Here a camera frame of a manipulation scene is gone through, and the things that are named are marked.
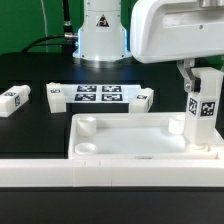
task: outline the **white rectangular block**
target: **white rectangular block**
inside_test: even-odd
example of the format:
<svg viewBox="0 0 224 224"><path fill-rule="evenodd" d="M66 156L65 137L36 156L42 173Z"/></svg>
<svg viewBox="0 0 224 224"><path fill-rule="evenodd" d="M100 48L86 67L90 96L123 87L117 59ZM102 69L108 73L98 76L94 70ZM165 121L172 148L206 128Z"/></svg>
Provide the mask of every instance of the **white rectangular block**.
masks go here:
<svg viewBox="0 0 224 224"><path fill-rule="evenodd" d="M150 88L141 89L129 104L129 113L148 113L153 103L153 93Z"/></svg>
<svg viewBox="0 0 224 224"><path fill-rule="evenodd" d="M0 187L72 187L68 159L1 159Z"/></svg>
<svg viewBox="0 0 224 224"><path fill-rule="evenodd" d="M110 160L76 160L73 174L74 187L111 187Z"/></svg>
<svg viewBox="0 0 224 224"><path fill-rule="evenodd" d="M47 84L47 98L51 113L66 112L65 95L60 83Z"/></svg>
<svg viewBox="0 0 224 224"><path fill-rule="evenodd" d="M29 100L30 87L13 86L0 95L0 117L8 117Z"/></svg>
<svg viewBox="0 0 224 224"><path fill-rule="evenodd" d="M201 79L201 90L188 94L184 136L193 144L210 144L215 132L223 73L214 68L192 71Z"/></svg>

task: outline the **black cable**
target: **black cable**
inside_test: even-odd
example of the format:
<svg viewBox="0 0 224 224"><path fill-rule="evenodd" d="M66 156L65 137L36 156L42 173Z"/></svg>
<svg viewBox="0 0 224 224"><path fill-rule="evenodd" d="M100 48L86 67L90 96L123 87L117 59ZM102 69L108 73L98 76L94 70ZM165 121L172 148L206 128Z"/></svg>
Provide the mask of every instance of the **black cable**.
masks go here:
<svg viewBox="0 0 224 224"><path fill-rule="evenodd" d="M30 46L30 48L27 51L29 51L33 47L62 46L62 45L66 45L66 43L61 43L61 44L34 44L34 45Z"/></svg>
<svg viewBox="0 0 224 224"><path fill-rule="evenodd" d="M73 33L68 0L63 0L62 5L63 5L63 13L64 13L64 32Z"/></svg>
<svg viewBox="0 0 224 224"><path fill-rule="evenodd" d="M38 40L35 40L34 42L32 42L31 44L29 44L27 47L25 47L24 49L22 49L22 53L27 53L27 51L32 47L32 46L36 46L36 44L43 42L43 41L47 41L47 40L52 40L52 39L59 39L59 38L64 38L63 34L59 34L59 35L52 35L52 36L48 36L48 37L43 37L40 38Z"/></svg>

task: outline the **white base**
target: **white base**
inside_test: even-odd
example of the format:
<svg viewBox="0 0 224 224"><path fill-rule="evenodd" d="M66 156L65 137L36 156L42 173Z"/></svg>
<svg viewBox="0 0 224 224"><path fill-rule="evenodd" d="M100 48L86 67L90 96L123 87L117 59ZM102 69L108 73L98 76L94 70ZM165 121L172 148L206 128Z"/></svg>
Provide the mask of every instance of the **white base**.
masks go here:
<svg viewBox="0 0 224 224"><path fill-rule="evenodd" d="M75 115L69 159L0 160L0 187L224 187L223 139L215 131L208 151L185 147L182 135L168 132L178 115Z"/></svg>
<svg viewBox="0 0 224 224"><path fill-rule="evenodd" d="M130 52L122 56L83 56L77 52L73 53L73 63L93 68L114 68L124 64L131 64L133 57Z"/></svg>
<svg viewBox="0 0 224 224"><path fill-rule="evenodd" d="M50 83L46 87L51 113L66 112L66 103L130 103L138 93L144 92L140 85L63 85ZM150 101L147 107L149 109L152 104L151 98L140 100L141 102L137 106ZM146 112L144 106L143 104L142 112Z"/></svg>

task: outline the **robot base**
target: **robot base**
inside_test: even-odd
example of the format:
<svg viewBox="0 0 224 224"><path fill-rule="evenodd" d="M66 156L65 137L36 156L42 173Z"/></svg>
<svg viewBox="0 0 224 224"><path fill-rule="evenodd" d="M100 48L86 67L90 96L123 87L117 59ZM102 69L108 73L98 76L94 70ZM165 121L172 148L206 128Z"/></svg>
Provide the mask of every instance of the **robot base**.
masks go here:
<svg viewBox="0 0 224 224"><path fill-rule="evenodd" d="M134 58L132 55L124 56L121 59L114 61L97 61L97 60L88 60L81 57L77 57L77 55L73 55L73 63L79 64L92 68L114 68L119 67L124 64L132 64L134 62Z"/></svg>

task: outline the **black table surface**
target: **black table surface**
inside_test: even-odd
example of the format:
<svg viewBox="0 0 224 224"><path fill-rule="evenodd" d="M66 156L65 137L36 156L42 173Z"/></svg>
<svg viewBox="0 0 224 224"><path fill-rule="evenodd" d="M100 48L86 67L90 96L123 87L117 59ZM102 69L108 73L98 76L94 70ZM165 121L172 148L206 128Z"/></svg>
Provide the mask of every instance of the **black table surface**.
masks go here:
<svg viewBox="0 0 224 224"><path fill-rule="evenodd" d="M197 66L207 66L198 60ZM67 158L76 113L127 113L127 104L67 104L51 114L46 84L139 84L155 91L151 112L185 111L187 95L175 62L93 69L71 56L10 53L0 56L0 93L29 85L30 100L0 118L0 159ZM217 129L223 135L220 104ZM1 188L0 223L224 223L223 188Z"/></svg>

